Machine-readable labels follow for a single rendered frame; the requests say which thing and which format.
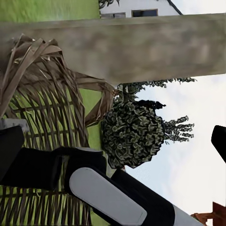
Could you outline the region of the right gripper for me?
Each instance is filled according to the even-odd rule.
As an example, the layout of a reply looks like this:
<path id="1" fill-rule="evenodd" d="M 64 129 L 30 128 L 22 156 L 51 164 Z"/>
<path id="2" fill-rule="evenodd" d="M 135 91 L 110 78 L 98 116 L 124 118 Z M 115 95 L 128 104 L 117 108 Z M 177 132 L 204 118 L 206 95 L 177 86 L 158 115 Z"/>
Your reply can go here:
<path id="1" fill-rule="evenodd" d="M 0 185 L 2 186 L 12 186 L 12 187 L 20 187 L 22 188 L 30 188 L 29 185 L 26 184 L 25 173 L 26 173 L 26 161 L 29 156 L 38 149 L 22 147 L 13 163 L 9 167 L 3 179 L 0 181 Z"/>

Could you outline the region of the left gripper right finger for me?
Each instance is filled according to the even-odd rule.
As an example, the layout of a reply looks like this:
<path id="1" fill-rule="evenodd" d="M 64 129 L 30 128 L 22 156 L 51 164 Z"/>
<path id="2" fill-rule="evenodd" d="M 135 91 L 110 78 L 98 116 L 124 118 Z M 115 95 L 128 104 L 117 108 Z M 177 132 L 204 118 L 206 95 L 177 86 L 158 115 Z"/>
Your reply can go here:
<path id="1" fill-rule="evenodd" d="M 226 163 L 226 127 L 215 125 L 211 142 Z"/>

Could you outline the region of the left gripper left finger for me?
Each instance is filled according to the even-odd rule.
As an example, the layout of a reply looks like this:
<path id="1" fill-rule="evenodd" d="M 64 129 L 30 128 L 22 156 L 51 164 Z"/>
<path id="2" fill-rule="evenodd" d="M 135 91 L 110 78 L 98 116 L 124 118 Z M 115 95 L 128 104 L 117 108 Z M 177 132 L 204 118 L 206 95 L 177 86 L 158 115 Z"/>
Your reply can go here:
<path id="1" fill-rule="evenodd" d="M 24 146 L 24 133 L 21 125 L 0 130 L 0 181 Z"/>

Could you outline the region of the wicker basket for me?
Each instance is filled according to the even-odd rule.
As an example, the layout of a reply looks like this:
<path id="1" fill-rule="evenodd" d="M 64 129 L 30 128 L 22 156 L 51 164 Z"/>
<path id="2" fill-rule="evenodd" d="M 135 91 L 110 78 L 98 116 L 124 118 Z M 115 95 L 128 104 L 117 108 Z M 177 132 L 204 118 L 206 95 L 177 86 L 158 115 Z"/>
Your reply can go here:
<path id="1" fill-rule="evenodd" d="M 60 71 L 50 65 L 48 61 L 56 63 Z M 47 70 L 37 65 L 40 62 L 43 62 Z M 35 66 L 37 71 L 29 65 Z M 43 72 L 50 75 L 51 79 L 48 79 Z M 54 72 L 60 77 L 56 78 Z M 41 76 L 43 80 L 40 81 L 34 73 Z M 22 83 L 21 78 L 27 82 Z M 56 90 L 51 85 L 52 82 L 55 84 Z M 40 92 L 35 85 L 39 85 Z M 29 86 L 32 87 L 33 93 L 26 88 Z M 102 92 L 99 102 L 88 115 L 85 115 L 80 88 Z M 25 97 L 31 107 L 26 108 L 24 102 L 14 93 L 16 89 L 20 95 Z M 55 38 L 45 42 L 43 39 L 35 40 L 22 34 L 20 39 L 12 38 L 0 46 L 0 121 L 4 117 L 6 119 L 19 119 L 16 113 L 20 113 L 21 119 L 28 122 L 29 132 L 24 134 L 24 138 L 29 148 L 34 147 L 34 149 L 50 152 L 62 146 L 90 148 L 87 126 L 93 121 L 95 123 L 91 125 L 97 125 L 99 121 L 106 118 L 116 99 L 112 96 L 113 89 L 112 84 L 109 84 L 105 79 L 71 70 Z M 42 100 L 39 93 L 42 95 Z M 19 105 L 17 98 L 24 108 Z M 16 110 L 10 107 L 9 101 L 17 107 Z M 75 117 L 71 109 L 72 104 L 74 105 Z M 33 111 L 35 126 L 38 130 L 37 134 L 32 129 L 30 119 L 25 115 L 29 111 Z M 70 117 L 73 121 L 73 129 Z M 45 121 L 50 127 L 49 132 Z M 62 130 L 59 129 L 58 121 L 63 125 Z M 64 145 L 62 145 L 61 133 L 63 134 Z M 36 137 L 40 138 L 40 148 L 38 148 Z M 71 197 L 63 189 L 65 169 L 69 157 L 63 155 L 60 184 L 52 192 L 41 189 L 41 193 L 38 193 L 36 188 L 21 189 L 17 187 L 16 194 L 14 194 L 14 187 L 9 186 L 10 193 L 6 194 L 6 186 L 2 186 L 0 226 L 6 211 L 5 226 L 10 226 L 11 219 L 13 219 L 12 226 L 16 226 L 18 219 L 19 226 L 23 226 L 27 207 L 29 207 L 27 226 L 32 226 L 35 203 L 34 226 L 38 226 L 40 214 L 40 226 L 45 226 L 47 214 L 47 226 L 57 226 L 64 195 L 67 196 L 67 199 L 63 200 L 61 226 L 92 226 L 90 206 L 83 203 L 80 225 L 81 201 L 74 196 Z M 48 199 L 45 208 L 46 196 L 48 196 Z M 9 200 L 6 208 L 4 208 L 6 198 L 9 198 Z"/>

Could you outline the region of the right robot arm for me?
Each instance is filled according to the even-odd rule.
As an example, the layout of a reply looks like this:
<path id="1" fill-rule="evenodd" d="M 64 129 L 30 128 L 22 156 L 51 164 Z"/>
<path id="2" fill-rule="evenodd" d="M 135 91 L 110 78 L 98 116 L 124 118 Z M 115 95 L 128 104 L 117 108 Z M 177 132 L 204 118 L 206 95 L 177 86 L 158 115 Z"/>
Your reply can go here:
<path id="1" fill-rule="evenodd" d="M 25 119 L 3 118 L 0 130 L 18 125 L 23 133 L 29 132 Z M 50 152 L 22 147 L 0 185 L 52 192 L 60 182 L 63 155 L 70 156 L 64 191 L 111 226 L 205 226 L 124 169 L 115 169 L 108 177 L 104 151 L 95 148 L 62 146 Z"/>

